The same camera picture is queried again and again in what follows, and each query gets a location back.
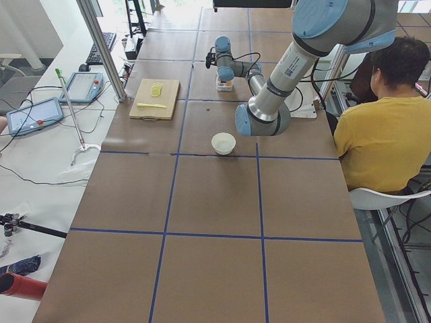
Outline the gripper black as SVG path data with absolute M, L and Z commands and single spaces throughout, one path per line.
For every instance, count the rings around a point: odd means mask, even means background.
M 222 77 L 221 75 L 217 76 L 217 82 L 219 82 L 219 83 L 228 83 L 228 82 L 231 82 L 231 81 L 232 81 L 232 78 Z

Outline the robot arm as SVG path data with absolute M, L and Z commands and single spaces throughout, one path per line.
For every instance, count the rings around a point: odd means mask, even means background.
M 388 47 L 396 35 L 397 1 L 299 1 L 292 18 L 292 42 L 269 79 L 236 109 L 244 136 L 274 136 L 290 123 L 286 98 L 320 57 L 337 44 L 346 54 Z
M 213 63 L 218 69 L 220 81 L 226 83 L 235 77 L 245 78 L 252 95 L 256 96 L 265 83 L 262 69 L 258 64 L 259 57 L 253 62 L 235 59 L 232 56 L 231 43 L 227 36 L 217 37 L 214 48 Z

